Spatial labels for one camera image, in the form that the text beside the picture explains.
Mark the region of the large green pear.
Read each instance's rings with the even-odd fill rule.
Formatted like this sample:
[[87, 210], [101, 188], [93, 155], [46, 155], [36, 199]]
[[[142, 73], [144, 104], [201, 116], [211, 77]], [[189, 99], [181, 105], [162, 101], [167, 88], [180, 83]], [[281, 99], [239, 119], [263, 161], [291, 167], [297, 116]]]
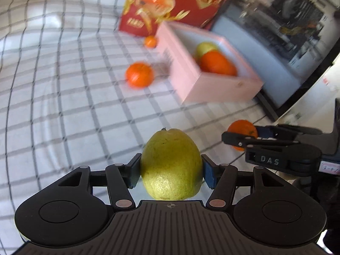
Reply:
[[203, 183], [198, 147], [179, 129], [157, 131], [144, 147], [140, 162], [144, 187], [156, 200], [185, 200]]

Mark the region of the white black-grid tablecloth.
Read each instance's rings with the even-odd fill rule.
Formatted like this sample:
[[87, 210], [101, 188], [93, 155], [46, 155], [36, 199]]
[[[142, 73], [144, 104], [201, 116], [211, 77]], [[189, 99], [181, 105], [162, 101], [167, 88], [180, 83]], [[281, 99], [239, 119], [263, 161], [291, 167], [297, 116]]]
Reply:
[[[250, 170], [220, 136], [238, 119], [265, 126], [254, 101], [181, 103], [143, 40], [118, 31], [124, 0], [1, 0], [1, 253], [22, 244], [19, 205], [76, 167], [127, 163], [162, 128], [178, 128], [217, 163]], [[125, 72], [154, 71], [146, 88]]]

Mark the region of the pink cardboard box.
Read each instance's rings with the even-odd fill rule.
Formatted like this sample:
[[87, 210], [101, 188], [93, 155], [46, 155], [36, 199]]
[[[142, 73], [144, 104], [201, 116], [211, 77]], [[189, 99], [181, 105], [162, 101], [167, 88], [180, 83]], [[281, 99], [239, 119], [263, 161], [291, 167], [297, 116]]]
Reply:
[[[241, 53], [225, 38], [204, 29], [182, 23], [162, 23], [157, 29], [157, 51], [163, 57], [172, 87], [182, 102], [243, 102], [253, 99], [263, 82]], [[203, 42], [215, 44], [228, 60], [227, 68], [236, 70], [218, 74], [203, 69], [194, 58]]]

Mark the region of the red egg snack bag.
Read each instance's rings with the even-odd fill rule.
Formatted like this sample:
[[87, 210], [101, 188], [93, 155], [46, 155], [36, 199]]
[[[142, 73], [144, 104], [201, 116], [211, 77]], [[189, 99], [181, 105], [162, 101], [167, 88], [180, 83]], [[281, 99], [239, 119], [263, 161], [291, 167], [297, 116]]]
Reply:
[[166, 21], [209, 28], [227, 0], [125, 0], [119, 30], [135, 36], [154, 35]]

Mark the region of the tiny orange kumquat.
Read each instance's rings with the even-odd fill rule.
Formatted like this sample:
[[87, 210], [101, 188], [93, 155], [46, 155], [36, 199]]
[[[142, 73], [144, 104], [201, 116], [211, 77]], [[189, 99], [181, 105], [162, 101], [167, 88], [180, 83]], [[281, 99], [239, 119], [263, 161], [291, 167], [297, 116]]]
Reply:
[[155, 36], [147, 36], [143, 40], [143, 45], [146, 48], [154, 49], [158, 45], [158, 39]]

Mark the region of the large orange in box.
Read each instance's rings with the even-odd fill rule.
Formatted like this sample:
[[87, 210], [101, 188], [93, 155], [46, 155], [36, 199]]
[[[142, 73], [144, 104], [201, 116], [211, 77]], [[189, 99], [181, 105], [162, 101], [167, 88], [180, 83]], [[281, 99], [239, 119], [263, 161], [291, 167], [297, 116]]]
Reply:
[[199, 60], [199, 66], [205, 72], [237, 76], [235, 65], [219, 51], [210, 51], [204, 54]]

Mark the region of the open computer case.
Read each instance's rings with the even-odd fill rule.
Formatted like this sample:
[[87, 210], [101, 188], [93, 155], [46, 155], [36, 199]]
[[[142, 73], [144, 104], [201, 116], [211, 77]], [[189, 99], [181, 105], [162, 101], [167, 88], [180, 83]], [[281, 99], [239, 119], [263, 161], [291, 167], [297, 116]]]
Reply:
[[231, 0], [225, 14], [290, 64], [324, 59], [339, 39], [339, 0]]

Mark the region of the orange mandarin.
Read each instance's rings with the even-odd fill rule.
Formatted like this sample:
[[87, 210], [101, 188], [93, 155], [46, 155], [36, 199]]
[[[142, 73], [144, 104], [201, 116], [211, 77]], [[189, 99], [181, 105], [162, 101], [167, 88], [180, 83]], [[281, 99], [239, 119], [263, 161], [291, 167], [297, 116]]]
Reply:
[[248, 120], [236, 120], [228, 127], [227, 132], [258, 138], [256, 127]]
[[154, 81], [154, 71], [145, 62], [135, 62], [127, 68], [125, 77], [132, 88], [146, 88]]

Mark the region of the green pear in box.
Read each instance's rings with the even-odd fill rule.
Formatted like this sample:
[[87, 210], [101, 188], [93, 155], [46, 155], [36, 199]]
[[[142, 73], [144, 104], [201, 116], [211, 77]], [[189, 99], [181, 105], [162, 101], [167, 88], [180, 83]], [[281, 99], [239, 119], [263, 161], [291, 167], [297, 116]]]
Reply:
[[218, 51], [219, 47], [210, 41], [204, 41], [197, 45], [195, 54], [197, 58], [201, 58], [204, 54], [210, 51]]

